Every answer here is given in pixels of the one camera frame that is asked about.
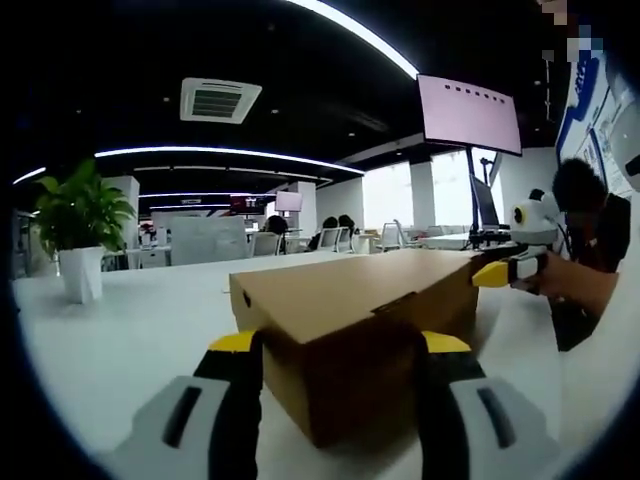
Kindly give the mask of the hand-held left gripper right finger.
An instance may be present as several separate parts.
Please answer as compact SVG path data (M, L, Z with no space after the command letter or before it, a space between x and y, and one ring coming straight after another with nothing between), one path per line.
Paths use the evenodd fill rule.
M534 403L431 331L417 341L417 430L423 479L533 479L559 455Z

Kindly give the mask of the person's right hand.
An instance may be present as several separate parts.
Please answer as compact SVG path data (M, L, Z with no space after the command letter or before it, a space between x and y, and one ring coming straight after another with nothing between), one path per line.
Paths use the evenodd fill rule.
M543 260L543 269L533 276L516 280L510 286L548 299L570 299L573 297L573 273L577 264L561 256L547 252Z

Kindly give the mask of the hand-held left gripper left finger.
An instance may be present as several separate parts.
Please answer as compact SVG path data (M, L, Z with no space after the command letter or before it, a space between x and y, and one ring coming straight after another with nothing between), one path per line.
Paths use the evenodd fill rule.
M209 345L190 376L171 380L136 412L112 451L120 479L255 479L263 336L243 331Z

